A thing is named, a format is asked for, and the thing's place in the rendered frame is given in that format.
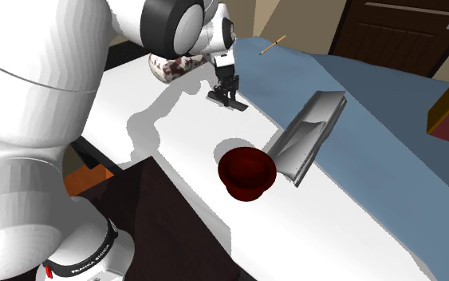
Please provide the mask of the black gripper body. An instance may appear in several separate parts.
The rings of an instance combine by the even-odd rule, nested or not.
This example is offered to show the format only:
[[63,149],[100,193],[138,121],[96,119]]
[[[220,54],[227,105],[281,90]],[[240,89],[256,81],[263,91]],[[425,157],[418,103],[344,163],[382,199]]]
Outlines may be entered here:
[[219,83],[231,83],[235,77],[234,65],[216,66],[215,75]]

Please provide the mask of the black flat rectangular object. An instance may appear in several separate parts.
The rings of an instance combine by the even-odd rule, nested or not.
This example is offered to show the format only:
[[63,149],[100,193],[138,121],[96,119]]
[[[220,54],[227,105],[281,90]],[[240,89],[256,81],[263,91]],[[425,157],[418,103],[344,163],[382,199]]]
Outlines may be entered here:
[[236,101],[235,99],[231,99],[224,93],[209,91],[207,96],[214,101],[222,103],[225,107],[237,109],[241,112],[245,111],[248,108],[247,105]]

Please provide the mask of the thin wooden stick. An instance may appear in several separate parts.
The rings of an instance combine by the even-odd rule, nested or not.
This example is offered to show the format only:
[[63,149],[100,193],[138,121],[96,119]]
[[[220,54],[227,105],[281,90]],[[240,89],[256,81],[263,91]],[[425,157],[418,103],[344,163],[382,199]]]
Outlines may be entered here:
[[286,34],[284,34],[283,36],[281,36],[278,40],[274,41],[271,45],[269,45],[267,48],[265,48],[264,50],[262,50],[259,55],[263,55],[265,52],[267,52],[268,50],[270,50],[271,48],[273,48],[274,46],[277,46],[279,42],[283,41],[285,38],[287,37]]

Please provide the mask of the dark red bowl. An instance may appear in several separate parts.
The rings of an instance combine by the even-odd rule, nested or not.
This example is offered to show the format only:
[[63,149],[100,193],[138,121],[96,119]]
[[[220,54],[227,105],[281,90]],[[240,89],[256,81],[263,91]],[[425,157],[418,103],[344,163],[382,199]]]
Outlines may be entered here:
[[237,147],[219,160],[218,174],[233,198],[251,202],[273,185],[277,169],[272,158],[262,150]]

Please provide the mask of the silver grey book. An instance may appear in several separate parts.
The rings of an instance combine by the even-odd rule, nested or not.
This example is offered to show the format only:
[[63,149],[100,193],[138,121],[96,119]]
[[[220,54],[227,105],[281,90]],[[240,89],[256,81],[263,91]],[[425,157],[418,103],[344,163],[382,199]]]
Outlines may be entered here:
[[343,91],[317,91],[268,152],[283,174],[299,186],[347,103]]

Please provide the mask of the dark brown robot stand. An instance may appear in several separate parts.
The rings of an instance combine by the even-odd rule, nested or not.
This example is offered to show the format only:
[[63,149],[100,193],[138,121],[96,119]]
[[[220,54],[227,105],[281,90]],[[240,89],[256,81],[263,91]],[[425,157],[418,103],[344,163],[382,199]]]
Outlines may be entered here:
[[134,239],[125,281],[256,281],[225,252],[153,158],[81,196]]

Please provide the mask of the orange side table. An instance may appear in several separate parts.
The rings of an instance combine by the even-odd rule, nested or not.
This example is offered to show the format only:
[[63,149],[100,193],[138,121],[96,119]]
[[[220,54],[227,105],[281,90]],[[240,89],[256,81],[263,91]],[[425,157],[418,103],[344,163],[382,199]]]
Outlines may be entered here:
[[113,177],[114,174],[110,172],[102,164],[95,168],[89,169],[87,166],[82,166],[78,170],[66,176],[63,181],[67,193],[70,196],[77,196],[85,190]]

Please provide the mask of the dark brown door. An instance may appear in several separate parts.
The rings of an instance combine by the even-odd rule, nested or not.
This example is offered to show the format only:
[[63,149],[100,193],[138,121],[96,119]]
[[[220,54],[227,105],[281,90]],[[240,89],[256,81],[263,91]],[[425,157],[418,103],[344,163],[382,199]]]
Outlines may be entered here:
[[433,77],[449,56],[449,0],[347,0],[329,54]]

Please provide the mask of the bed with blue blanket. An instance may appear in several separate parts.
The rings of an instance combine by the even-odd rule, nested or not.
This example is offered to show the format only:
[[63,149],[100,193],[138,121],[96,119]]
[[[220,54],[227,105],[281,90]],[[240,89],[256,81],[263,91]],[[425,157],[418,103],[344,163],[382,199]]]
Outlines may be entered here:
[[227,150],[268,150],[316,91],[341,89],[312,56],[268,46],[237,42],[243,112],[208,100],[211,65],[165,85],[142,48],[111,47],[81,145],[114,176],[153,158],[257,281],[449,281],[449,187],[353,96],[299,186],[227,192]]

